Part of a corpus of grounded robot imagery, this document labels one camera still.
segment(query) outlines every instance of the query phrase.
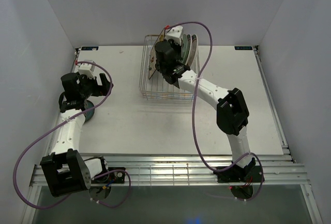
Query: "white wall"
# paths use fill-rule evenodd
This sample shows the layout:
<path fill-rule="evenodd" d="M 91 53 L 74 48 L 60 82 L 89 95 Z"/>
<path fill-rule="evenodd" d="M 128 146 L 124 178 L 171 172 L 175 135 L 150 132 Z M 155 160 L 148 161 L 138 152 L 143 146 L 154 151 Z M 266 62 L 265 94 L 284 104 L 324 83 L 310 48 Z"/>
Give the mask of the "white wall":
<path fill-rule="evenodd" d="M 166 25 L 202 21 L 214 44 L 259 44 L 283 0 L 49 0 L 72 45 L 142 44 Z M 200 43 L 205 30 L 193 26 Z"/>
<path fill-rule="evenodd" d="M 54 124 L 60 77 L 68 72 L 74 49 L 47 0 L 0 0 L 0 223 L 19 223 L 24 203 L 12 186 L 19 154 Z M 27 195 L 43 144 L 19 167 Z"/>
<path fill-rule="evenodd" d="M 331 223 L 331 0 L 284 0 L 262 40 L 261 60 L 290 151 L 304 162 Z"/>

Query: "metal dish rack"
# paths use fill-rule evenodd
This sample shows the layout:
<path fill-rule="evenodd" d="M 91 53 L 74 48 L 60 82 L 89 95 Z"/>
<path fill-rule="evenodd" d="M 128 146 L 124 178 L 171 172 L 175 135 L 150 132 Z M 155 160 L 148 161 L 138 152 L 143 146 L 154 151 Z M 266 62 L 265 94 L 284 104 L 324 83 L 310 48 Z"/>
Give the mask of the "metal dish rack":
<path fill-rule="evenodd" d="M 163 79 L 158 71 L 155 71 L 150 80 L 148 79 L 151 49 L 158 37 L 159 35 L 145 36 L 139 80 L 141 94 L 145 96 L 147 100 L 192 102 L 193 93 L 170 85 Z M 200 71 L 199 52 L 197 58 L 191 65 L 191 70 L 197 74 Z"/>

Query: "wall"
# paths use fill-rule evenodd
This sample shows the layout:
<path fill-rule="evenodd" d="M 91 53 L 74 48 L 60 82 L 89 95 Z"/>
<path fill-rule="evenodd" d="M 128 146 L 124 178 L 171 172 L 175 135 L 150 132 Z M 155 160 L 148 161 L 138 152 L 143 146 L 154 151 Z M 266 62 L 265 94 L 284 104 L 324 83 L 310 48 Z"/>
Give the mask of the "wall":
<path fill-rule="evenodd" d="M 284 0 L 260 50 L 293 157 L 304 162 L 331 223 L 331 0 Z"/>
<path fill-rule="evenodd" d="M 0 223 L 19 223 L 24 203 L 12 186 L 19 154 L 54 125 L 74 49 L 47 0 L 0 0 Z M 18 182 L 24 195 L 47 140 L 23 159 Z"/>
<path fill-rule="evenodd" d="M 259 44 L 283 0 L 49 0 L 72 45 L 142 44 L 166 25 L 202 21 L 214 44 Z M 188 27 L 199 42 L 201 27 Z"/>

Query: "table top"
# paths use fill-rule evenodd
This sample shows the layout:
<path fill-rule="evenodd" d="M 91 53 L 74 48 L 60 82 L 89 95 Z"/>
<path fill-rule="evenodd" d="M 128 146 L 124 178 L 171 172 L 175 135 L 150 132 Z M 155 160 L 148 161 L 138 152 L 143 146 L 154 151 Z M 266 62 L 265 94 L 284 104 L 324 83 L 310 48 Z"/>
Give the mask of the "table top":
<path fill-rule="evenodd" d="M 192 103 L 147 101 L 139 91 L 143 46 L 104 46 L 81 51 L 78 60 L 93 60 L 111 74 L 111 96 L 83 125 L 80 153 L 137 155 L 195 155 Z M 199 46 L 200 65 L 209 46 Z M 101 73 L 95 69 L 95 75 Z M 282 147 L 253 51 L 214 46 L 203 78 L 228 89 L 242 90 L 250 116 L 248 141 L 252 152 L 281 155 Z M 91 97 L 97 104 L 101 97 Z M 197 100 L 198 142 L 203 154 L 231 155 L 227 136 L 217 127 L 216 111 Z"/>

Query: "wire rack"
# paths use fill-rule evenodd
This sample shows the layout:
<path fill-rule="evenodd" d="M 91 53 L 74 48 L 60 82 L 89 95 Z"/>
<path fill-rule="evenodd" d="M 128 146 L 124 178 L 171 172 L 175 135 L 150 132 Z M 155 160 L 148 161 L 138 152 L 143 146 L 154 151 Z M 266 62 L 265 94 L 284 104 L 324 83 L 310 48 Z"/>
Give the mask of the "wire rack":
<path fill-rule="evenodd" d="M 191 102 L 193 100 L 193 93 L 170 85 L 163 79 L 163 76 L 158 71 L 155 71 L 152 78 L 148 79 L 151 49 L 158 37 L 159 35 L 145 36 L 139 80 L 140 92 L 147 100 Z M 200 71 L 199 52 L 197 58 L 191 65 L 191 70 L 197 74 Z"/>

